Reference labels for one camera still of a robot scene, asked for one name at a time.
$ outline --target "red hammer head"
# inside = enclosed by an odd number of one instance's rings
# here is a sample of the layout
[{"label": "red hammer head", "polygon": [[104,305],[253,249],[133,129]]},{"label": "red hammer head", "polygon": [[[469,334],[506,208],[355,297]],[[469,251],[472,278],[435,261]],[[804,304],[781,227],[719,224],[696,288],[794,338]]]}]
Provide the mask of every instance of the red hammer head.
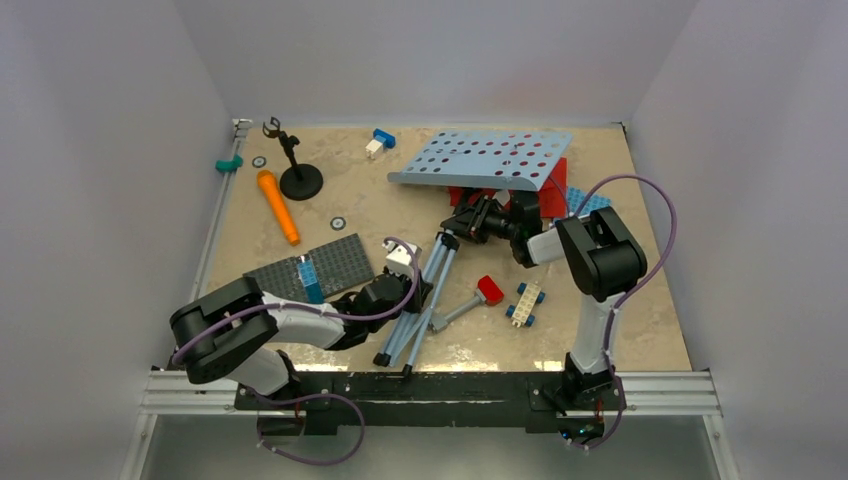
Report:
[{"label": "red hammer head", "polygon": [[486,297],[486,305],[490,307],[501,303],[501,300],[503,300],[503,292],[492,280],[492,277],[488,275],[477,281],[477,290],[480,290],[480,293]]}]

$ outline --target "toy hammer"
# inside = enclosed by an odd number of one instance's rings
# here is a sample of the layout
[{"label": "toy hammer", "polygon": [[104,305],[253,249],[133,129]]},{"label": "toy hammer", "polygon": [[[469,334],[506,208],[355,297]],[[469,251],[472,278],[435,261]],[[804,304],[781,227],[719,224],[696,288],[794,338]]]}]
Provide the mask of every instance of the toy hammer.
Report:
[{"label": "toy hammer", "polygon": [[456,307],[456,309],[447,315],[433,313],[430,317],[430,330],[432,330],[433,333],[439,333],[447,328],[450,322],[468,313],[469,310],[477,305],[480,305],[481,303],[485,303],[490,307],[492,305],[497,305],[501,303],[503,296],[503,292],[500,288],[498,288],[495,281],[492,280],[492,277],[486,275],[477,281],[477,290],[474,291],[474,297],[471,300],[468,300],[462,305]]}]

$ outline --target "orange stick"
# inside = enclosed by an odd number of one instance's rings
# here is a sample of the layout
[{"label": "orange stick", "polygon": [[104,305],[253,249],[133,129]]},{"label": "orange stick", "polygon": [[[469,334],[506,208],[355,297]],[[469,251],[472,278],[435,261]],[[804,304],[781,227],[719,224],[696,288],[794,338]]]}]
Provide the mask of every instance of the orange stick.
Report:
[{"label": "orange stick", "polygon": [[274,216],[277,217],[277,222],[280,223],[280,228],[283,229],[286,240],[292,245],[299,244],[300,234],[297,233],[297,227],[294,225],[291,214],[289,214],[289,209],[283,203],[283,196],[280,195],[280,190],[277,188],[277,179],[274,174],[268,170],[260,170],[256,175],[256,183],[265,192],[265,198],[268,199],[268,204],[271,205],[271,210],[274,211]]}]

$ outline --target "black rubber foot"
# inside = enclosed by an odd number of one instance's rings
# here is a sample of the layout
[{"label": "black rubber foot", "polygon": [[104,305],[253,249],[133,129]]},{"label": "black rubber foot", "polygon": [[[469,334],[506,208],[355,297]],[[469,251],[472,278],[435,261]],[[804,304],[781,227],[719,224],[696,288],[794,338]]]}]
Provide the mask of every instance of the black rubber foot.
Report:
[{"label": "black rubber foot", "polygon": [[286,198],[298,201],[308,200],[318,195],[321,187],[324,186],[324,176],[321,175],[321,170],[304,163],[299,164],[298,168],[303,179],[298,179],[294,167],[290,167],[280,176],[280,191]]},{"label": "black rubber foot", "polygon": [[389,360],[391,360],[391,357],[388,354],[378,352],[377,355],[374,355],[373,362],[378,367],[388,367]]}]

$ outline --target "beige table surface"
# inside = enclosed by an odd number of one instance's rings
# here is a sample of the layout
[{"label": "beige table surface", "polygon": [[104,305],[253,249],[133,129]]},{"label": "beige table surface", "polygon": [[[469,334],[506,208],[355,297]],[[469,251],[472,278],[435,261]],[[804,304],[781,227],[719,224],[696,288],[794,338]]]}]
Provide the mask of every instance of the beige table surface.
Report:
[{"label": "beige table surface", "polygon": [[[360,235],[377,273],[385,264],[386,251],[381,242],[386,235],[422,246],[423,265],[439,223],[451,215],[447,191],[443,187],[392,184],[386,180],[386,174],[399,171],[436,130],[387,128],[396,135],[397,147],[376,160],[369,160],[365,157],[365,145],[371,139],[371,128],[286,128],[290,135],[300,138],[301,144],[295,150],[298,161],[315,165],[324,175],[324,188],[316,197],[303,202],[286,200],[302,239],[300,245],[292,247],[256,186],[258,170],[251,166],[254,157],[264,156],[265,168],[279,178],[288,160],[276,140],[265,138],[261,128],[253,128],[242,152],[245,165],[234,180],[207,291],[235,280],[246,271],[306,253],[351,233]],[[585,191],[608,175],[633,172],[620,128],[567,131],[574,134],[565,155],[569,185]],[[616,211],[645,249],[649,265],[653,265],[658,258],[656,242],[637,183],[620,180],[601,192],[612,199]],[[347,220],[342,231],[330,228],[330,219],[336,216]],[[478,307],[438,335],[428,332],[416,370],[561,369],[565,353],[574,342],[581,298],[565,260],[525,269],[512,259],[509,244],[504,240],[493,238],[485,245],[463,242],[438,309],[449,311],[470,298],[483,275],[490,275],[500,285],[506,294],[504,302],[495,307]],[[534,309],[536,321],[531,328],[512,327],[504,314],[507,305],[518,301],[516,287],[520,282],[539,283],[547,293],[545,302]],[[621,370],[691,369],[663,273],[632,297],[623,313],[616,345]],[[371,335],[363,345],[342,352],[296,344],[269,346],[287,351],[300,370],[384,370],[374,366],[371,360],[390,327],[387,325]]]}]

